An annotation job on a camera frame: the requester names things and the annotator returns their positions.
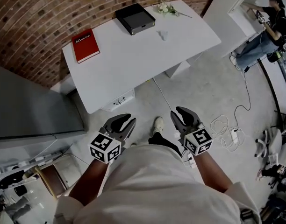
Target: person's right arm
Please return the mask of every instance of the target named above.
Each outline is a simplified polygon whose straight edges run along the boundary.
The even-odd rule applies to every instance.
[[[254,4],[250,4],[250,3],[247,3],[247,2],[243,2],[243,5],[245,5],[245,6],[249,7],[249,8],[251,8],[251,9],[258,10],[258,11],[260,11],[260,12],[264,12],[263,7],[259,7],[259,6],[256,6],[256,5],[254,5]]]
[[[229,189],[232,181],[208,152],[194,156],[194,159],[205,185],[222,193]]]

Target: gray floor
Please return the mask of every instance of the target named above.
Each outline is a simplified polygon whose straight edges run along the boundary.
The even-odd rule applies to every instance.
[[[169,79],[164,73],[155,77],[172,108],[184,106],[195,111],[206,126],[212,120],[224,114],[229,119],[229,126],[236,126],[234,109],[237,105],[249,106],[248,95],[241,72],[229,62],[228,57],[221,61],[211,59],[204,53],[197,62],[189,61],[191,67]],[[230,152],[223,148],[217,140],[214,141],[210,154],[222,167],[233,182],[243,181],[256,205],[265,204],[270,193],[269,178],[256,181],[262,160],[254,157],[256,151],[255,139],[262,131],[275,125],[275,104],[268,83],[257,66],[246,73],[246,80],[251,98],[251,110],[239,108],[237,118],[239,126],[246,134],[246,139],[236,151]],[[87,144],[91,142],[92,133],[98,131],[105,121],[117,114],[129,112],[137,118],[137,125],[128,140],[132,142],[146,141],[150,137],[152,124],[157,116],[165,120],[164,137],[178,144],[175,128],[170,120],[170,109],[163,99],[155,83],[150,80],[135,88],[136,99],[122,105],[114,112],[98,110],[87,114],[76,94],[75,99],[82,110],[88,126],[88,135],[71,147],[72,153],[86,162],[92,160]]]

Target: white table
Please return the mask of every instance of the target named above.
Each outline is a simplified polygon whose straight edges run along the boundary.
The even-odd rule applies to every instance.
[[[163,16],[154,7],[146,10],[156,19],[155,27],[131,36],[117,19],[108,21],[93,33],[100,54],[78,64],[72,43],[63,53],[72,79],[88,113],[159,73],[221,42],[213,30],[185,2],[171,2],[174,8],[192,18]],[[168,31],[163,41],[157,31]]]

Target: red book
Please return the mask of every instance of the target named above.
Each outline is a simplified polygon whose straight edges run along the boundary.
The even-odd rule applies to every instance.
[[[83,31],[72,38],[74,54],[78,63],[100,53],[92,29]]]

